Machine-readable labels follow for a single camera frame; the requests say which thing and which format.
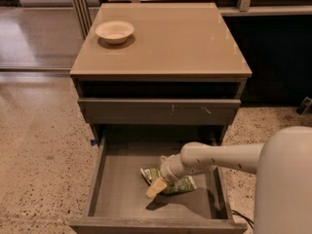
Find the speckled floor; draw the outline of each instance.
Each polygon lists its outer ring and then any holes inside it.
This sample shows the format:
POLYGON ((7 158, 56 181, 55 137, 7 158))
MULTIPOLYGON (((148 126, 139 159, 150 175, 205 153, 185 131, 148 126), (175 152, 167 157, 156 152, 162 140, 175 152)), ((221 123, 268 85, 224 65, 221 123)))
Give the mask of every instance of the speckled floor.
MULTIPOLYGON (((1 234, 74 233, 67 223, 84 211, 98 154, 77 98, 68 75, 0 74, 1 234)), ((312 126, 312 115, 241 108, 224 144, 266 141, 294 125, 312 126)), ((255 176, 223 171, 231 208, 253 218, 255 176)))

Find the wooden tabletop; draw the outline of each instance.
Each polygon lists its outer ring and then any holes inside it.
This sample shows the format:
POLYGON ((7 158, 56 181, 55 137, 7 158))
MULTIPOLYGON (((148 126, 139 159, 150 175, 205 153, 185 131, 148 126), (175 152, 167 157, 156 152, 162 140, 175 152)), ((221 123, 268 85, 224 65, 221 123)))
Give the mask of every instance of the wooden tabletop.
POLYGON ((72 77, 223 77, 252 75, 213 3, 103 4, 70 72, 72 77), (134 34, 109 45, 95 34, 124 20, 134 34))

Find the cable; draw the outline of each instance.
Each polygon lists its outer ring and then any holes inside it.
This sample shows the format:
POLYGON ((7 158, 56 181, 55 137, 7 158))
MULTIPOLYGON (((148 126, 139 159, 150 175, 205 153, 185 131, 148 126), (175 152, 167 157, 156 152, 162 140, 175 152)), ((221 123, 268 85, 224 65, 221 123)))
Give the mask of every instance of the cable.
POLYGON ((241 218, 243 218, 243 219, 248 223, 248 225, 249 225, 252 229, 254 229, 254 222, 253 222, 250 218, 248 218, 248 217, 246 217, 245 215, 243 215, 243 214, 241 214, 241 213, 239 213, 239 212, 237 212, 237 211, 234 211, 234 210, 232 210, 232 213, 233 213, 234 215, 238 215, 238 216, 240 216, 241 218))

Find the open drawer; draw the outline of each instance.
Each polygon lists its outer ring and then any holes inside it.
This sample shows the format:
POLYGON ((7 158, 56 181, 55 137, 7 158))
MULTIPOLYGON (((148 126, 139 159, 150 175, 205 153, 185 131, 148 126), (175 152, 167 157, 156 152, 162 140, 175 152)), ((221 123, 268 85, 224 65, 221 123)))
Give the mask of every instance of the open drawer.
POLYGON ((81 219, 69 224, 78 233, 241 234, 235 223, 220 169, 195 175, 198 189, 175 196, 145 197, 140 168, 159 166, 160 155, 179 152, 178 141, 109 141, 104 137, 81 219))
POLYGON ((79 98, 89 124, 230 125, 238 99, 79 98))

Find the bowl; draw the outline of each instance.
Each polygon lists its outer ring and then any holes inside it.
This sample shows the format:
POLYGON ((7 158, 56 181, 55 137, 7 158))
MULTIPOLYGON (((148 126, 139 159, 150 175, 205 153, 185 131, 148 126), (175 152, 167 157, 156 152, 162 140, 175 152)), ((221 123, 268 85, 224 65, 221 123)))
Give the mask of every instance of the bowl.
POLYGON ((122 44, 134 31, 134 27, 127 21, 112 20, 100 24, 96 29, 96 35, 108 44, 122 44))

